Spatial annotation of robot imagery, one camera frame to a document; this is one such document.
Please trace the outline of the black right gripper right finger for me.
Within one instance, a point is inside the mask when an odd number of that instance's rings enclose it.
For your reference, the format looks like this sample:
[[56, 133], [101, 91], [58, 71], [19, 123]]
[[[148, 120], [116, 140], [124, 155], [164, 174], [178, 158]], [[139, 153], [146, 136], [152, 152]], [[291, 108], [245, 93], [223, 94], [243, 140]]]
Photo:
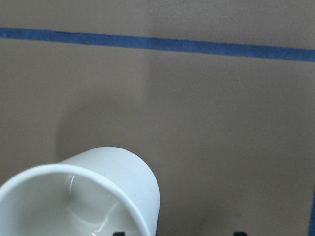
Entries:
[[233, 236], [245, 236], [245, 232], [234, 232]]

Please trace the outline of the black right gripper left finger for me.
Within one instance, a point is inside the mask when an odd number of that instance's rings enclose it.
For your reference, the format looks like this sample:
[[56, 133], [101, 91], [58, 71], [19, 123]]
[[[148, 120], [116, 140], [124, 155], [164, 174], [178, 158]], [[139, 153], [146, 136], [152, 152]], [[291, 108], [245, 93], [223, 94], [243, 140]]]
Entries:
[[112, 236], [125, 236], [125, 232], [114, 232]]

